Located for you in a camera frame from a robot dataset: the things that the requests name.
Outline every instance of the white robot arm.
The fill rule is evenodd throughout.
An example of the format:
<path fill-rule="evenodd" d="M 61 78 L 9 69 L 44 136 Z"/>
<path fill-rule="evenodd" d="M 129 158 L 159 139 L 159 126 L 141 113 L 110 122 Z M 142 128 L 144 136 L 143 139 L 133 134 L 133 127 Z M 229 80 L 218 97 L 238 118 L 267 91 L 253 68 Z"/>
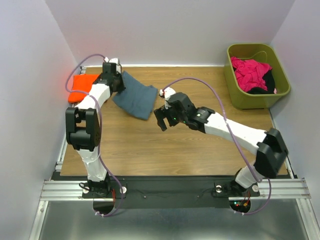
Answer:
<path fill-rule="evenodd" d="M 118 58 L 108 60 L 102 64 L 102 73 L 93 83 L 92 88 L 82 102 L 75 107 L 68 107 L 65 112 L 66 140 L 81 156 L 87 171 L 87 189 L 96 193 L 108 193 L 108 173 L 99 160 L 99 144 L 101 129 L 99 126 L 97 100 L 102 107 L 113 92 L 125 89 L 121 75 L 121 65 Z M 77 124 L 85 121 L 85 126 Z"/>
<path fill-rule="evenodd" d="M 176 93 L 170 87 L 161 90 L 160 96 L 165 98 L 165 104 L 156 109 L 154 114 L 162 131 L 167 129 L 164 122 L 164 118 L 167 118 L 170 126 L 183 123 L 192 130 L 233 141 L 227 122 L 240 146 L 256 155 L 256 161 L 250 165 L 255 176 L 259 180 L 276 177 L 288 155 L 288 149 L 278 130 L 271 128 L 267 132 L 229 119 L 225 122 L 219 113 L 207 107 L 196 108 L 186 94 Z M 237 172 L 235 182 L 245 190 L 257 181 L 246 166 Z"/>

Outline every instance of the wooden tabletop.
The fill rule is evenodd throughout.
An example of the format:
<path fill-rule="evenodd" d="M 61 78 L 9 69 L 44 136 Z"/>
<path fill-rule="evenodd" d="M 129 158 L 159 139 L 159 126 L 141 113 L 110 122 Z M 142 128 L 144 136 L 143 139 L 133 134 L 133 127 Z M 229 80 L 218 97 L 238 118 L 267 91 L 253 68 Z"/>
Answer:
<path fill-rule="evenodd" d="M 227 117 L 256 129 L 272 127 L 267 109 L 238 110 L 231 104 L 222 67 L 129 67 L 124 68 L 142 84 L 161 89 L 175 79 L 195 77 L 209 83 L 219 94 Z M 101 68 L 87 68 L 87 74 L 99 74 Z M 189 96 L 196 107 L 208 107 L 221 113 L 210 89 L 194 80 L 182 80 L 171 86 Z M 157 97 L 154 109 L 164 105 Z M 184 124 L 164 132 L 152 113 L 145 121 L 128 115 L 110 99 L 101 108 L 101 156 L 118 176 L 233 175 L 245 166 L 235 144 L 215 135 L 193 131 Z M 244 150 L 250 162 L 255 156 Z M 78 153 L 68 145 L 61 169 L 62 176 L 86 176 Z M 287 174 L 282 166 L 280 174 Z"/>

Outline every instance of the orange cloth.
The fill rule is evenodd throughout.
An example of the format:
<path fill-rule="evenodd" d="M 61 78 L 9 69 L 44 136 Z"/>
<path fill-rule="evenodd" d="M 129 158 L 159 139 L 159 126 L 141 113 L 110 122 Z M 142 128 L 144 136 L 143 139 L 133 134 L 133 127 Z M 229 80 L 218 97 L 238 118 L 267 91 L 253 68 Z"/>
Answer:
<path fill-rule="evenodd" d="M 92 84 L 97 79 L 99 74 L 82 74 L 73 76 L 73 87 L 72 90 L 84 91 L 89 93 L 92 87 Z M 68 102 L 79 103 L 85 98 L 84 93 L 71 92 L 68 98 Z"/>

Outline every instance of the purple cable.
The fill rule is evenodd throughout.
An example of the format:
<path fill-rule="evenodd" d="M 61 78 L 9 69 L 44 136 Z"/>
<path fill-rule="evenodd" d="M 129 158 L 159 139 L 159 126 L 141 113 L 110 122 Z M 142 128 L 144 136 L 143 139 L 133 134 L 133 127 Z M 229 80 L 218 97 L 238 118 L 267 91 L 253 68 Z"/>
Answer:
<path fill-rule="evenodd" d="M 89 95 L 88 92 L 80 91 L 80 90 L 70 90 L 70 89 L 68 89 L 68 82 L 69 82 L 70 78 L 72 77 L 72 75 L 75 73 L 75 71 L 76 71 L 86 60 L 88 60 L 88 59 L 91 58 L 91 57 L 95 57 L 95 56 L 102 57 L 103 59 L 105 59 L 105 56 L 103 56 L 102 54 L 92 54 L 92 55 L 87 56 L 87 57 L 86 57 L 85 59 L 83 59 L 83 60 L 73 69 L 73 71 L 70 73 L 70 75 L 68 76 L 68 78 L 67 78 L 67 80 L 66 80 L 66 82 L 65 82 L 64 87 L 65 87 L 65 90 L 66 90 L 67 92 L 69 92 L 69 93 L 85 94 L 85 95 L 91 97 L 91 98 L 94 100 L 95 106 L 96 106 L 96 108 L 97 108 L 97 110 L 98 110 L 98 112 L 99 112 L 100 134 L 102 135 L 102 113 L 101 113 L 101 108 L 100 108 L 100 106 L 99 106 L 99 103 L 98 103 L 97 99 L 96 99 L 94 96 Z M 123 200 L 124 200 L 124 194 L 123 194 L 123 191 L 122 191 L 122 185 L 121 185 L 120 181 L 116 178 L 115 175 L 112 174 L 111 171 L 109 171 L 109 169 L 108 169 L 107 166 L 105 165 L 104 161 L 102 160 L 102 157 L 100 156 L 100 144 L 98 145 L 98 156 L 99 156 L 99 161 L 101 162 L 102 166 L 103 166 L 103 167 L 105 168 L 105 170 L 111 175 L 111 177 L 116 181 L 116 183 L 119 185 L 120 191 L 121 191 L 121 200 L 120 200 L 120 203 L 119 203 L 118 207 L 115 209 L 115 211 L 113 211 L 113 212 L 111 212 L 111 213 L 108 213 L 108 214 L 106 214 L 106 215 L 100 214 L 99 212 L 94 211 L 97 215 L 102 216 L 102 217 L 105 218 L 105 217 L 111 217 L 111 216 L 113 216 L 113 215 L 118 211 L 118 209 L 120 208 L 120 206 L 122 205 L 122 202 L 123 202 Z"/>
<path fill-rule="evenodd" d="M 248 166 L 252 176 L 254 177 L 254 179 L 257 181 L 257 183 L 261 182 L 261 179 L 259 179 L 257 177 L 257 175 L 255 174 L 254 170 L 252 169 L 249 161 L 247 160 L 244 152 L 242 151 L 241 147 L 240 147 L 240 144 L 238 143 L 237 139 L 236 139 L 236 136 L 234 135 L 234 133 L 232 132 L 228 122 L 227 122 L 227 115 L 226 115 L 226 111 L 225 111 L 225 107 L 224 105 L 222 104 L 222 101 L 219 97 L 219 95 L 216 93 L 216 91 L 213 89 L 212 86 L 210 86 L 208 83 L 206 83 L 205 81 L 201 80 L 201 79 L 198 79 L 198 78 L 195 78 L 195 77 L 183 77 L 183 78 L 179 78 L 177 80 L 174 80 L 173 82 L 169 83 L 167 86 L 165 86 L 162 90 L 164 91 L 166 88 L 170 87 L 172 84 L 175 84 L 181 80 L 185 80 L 185 79 L 191 79 L 191 80 L 196 80 L 198 82 L 201 82 L 203 84 L 205 84 L 208 88 L 210 88 L 210 90 L 213 92 L 213 94 L 215 95 L 216 99 L 218 100 L 219 104 L 220 104 L 220 107 L 221 107 L 221 110 L 222 110 L 222 115 L 223 115 L 223 119 L 225 121 L 225 124 L 226 124 L 226 127 L 228 128 L 229 132 L 230 132 L 230 135 L 235 143 L 235 146 L 236 148 L 238 149 L 239 153 L 241 154 L 241 157 L 243 158 L 243 160 L 245 161 L 245 164 Z"/>

